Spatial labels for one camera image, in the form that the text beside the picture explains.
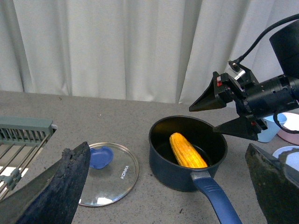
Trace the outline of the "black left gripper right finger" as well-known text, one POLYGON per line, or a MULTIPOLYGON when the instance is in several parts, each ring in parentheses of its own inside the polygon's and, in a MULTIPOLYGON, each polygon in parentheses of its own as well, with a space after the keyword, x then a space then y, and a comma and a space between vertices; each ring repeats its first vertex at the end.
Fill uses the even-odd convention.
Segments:
POLYGON ((249 144, 246 163, 259 206, 269 224, 299 222, 299 172, 281 158, 249 144))

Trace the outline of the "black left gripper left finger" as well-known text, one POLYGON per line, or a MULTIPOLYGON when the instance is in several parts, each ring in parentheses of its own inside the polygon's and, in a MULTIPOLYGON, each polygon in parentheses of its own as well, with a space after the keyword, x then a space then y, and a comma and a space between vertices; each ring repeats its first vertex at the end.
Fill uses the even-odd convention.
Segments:
POLYGON ((70 224, 90 163, 87 142, 66 148, 59 161, 0 202, 2 224, 70 224))

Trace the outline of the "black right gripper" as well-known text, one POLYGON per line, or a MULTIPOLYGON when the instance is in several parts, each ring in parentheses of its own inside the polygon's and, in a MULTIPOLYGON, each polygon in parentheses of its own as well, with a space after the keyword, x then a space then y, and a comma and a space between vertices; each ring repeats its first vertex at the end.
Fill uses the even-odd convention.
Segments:
POLYGON ((250 69, 239 66, 246 71, 244 82, 239 83, 228 73, 213 72, 208 88, 189 111, 221 109, 234 101, 240 117, 214 127, 213 131, 257 141, 258 134, 268 129, 264 117, 297 108, 297 79, 279 75, 260 83, 250 69))

